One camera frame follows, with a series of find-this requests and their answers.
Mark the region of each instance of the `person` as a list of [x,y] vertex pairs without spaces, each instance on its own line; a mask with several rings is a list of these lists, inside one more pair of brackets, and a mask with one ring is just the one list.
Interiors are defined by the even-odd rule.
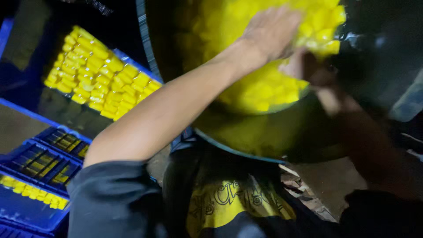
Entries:
[[[227,87],[288,53],[301,22],[286,6],[254,16],[244,34],[204,65],[167,83],[101,132],[68,186],[69,237],[421,237],[417,181],[400,152],[303,49],[281,70],[310,82],[368,190],[354,191],[339,223],[289,195],[274,164],[219,150],[184,131]],[[149,158],[173,143],[163,189]]]

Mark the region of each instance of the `forearm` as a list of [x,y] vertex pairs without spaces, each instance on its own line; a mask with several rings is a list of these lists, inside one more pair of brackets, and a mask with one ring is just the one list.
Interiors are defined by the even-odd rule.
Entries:
[[169,144],[217,95],[266,60],[238,41],[197,69],[167,83],[93,141],[84,166],[146,160]]
[[316,95],[369,188],[415,198],[404,158],[358,103],[336,85],[318,89]]

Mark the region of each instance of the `stacked trays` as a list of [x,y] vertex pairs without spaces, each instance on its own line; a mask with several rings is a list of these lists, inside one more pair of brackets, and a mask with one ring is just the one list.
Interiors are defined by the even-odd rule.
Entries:
[[71,155],[84,142],[55,128],[38,136],[0,156],[0,224],[51,235],[69,213],[66,186],[82,168],[82,160]]

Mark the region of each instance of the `floor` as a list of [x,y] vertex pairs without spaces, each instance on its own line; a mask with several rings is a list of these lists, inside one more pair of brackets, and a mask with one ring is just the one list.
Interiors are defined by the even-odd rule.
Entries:
[[[48,127],[47,124],[0,105],[0,153],[8,153],[24,140]],[[159,184],[162,183],[169,151],[168,146],[149,161],[148,170],[157,178]],[[347,207],[344,201],[345,195],[354,189],[366,188],[364,180],[348,158],[316,164],[291,165],[290,168],[300,175],[302,181],[311,188],[336,220],[339,220],[342,211]]]

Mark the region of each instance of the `yellow printed shirt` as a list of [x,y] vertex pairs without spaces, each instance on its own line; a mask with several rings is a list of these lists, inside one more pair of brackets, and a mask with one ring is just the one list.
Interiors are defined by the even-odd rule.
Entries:
[[[185,150],[180,155],[186,153],[191,154]],[[272,177],[277,172],[272,167],[277,166],[211,158],[216,166],[203,160],[204,169],[190,166],[186,157],[172,162],[170,167],[175,169],[166,171],[163,194],[142,162],[113,161],[82,169],[67,187],[71,198],[68,237],[393,238],[423,234],[420,201],[401,200],[381,191],[355,191],[346,197],[349,208],[340,223],[331,223],[286,193],[280,187],[280,174],[265,178]]]
[[187,231],[190,237],[197,238],[204,228],[223,227],[238,215],[296,219],[292,207],[273,188],[264,191],[257,182],[245,185],[235,180],[225,180],[193,191],[188,209]]

